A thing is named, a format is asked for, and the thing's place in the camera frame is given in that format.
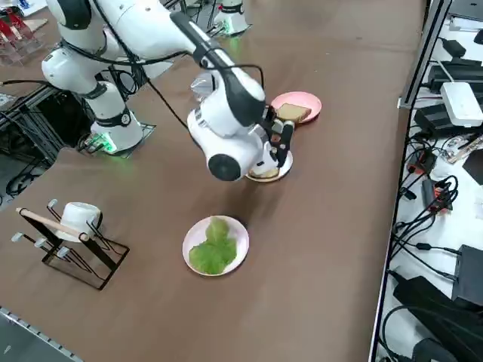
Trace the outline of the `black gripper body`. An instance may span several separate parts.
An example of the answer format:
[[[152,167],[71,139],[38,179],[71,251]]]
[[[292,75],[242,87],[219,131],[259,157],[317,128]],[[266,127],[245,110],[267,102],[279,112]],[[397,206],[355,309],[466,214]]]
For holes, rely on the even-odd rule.
[[[276,121],[275,109],[272,106],[266,106],[262,116],[263,139],[270,144],[273,151],[277,150],[279,144],[279,125]]]

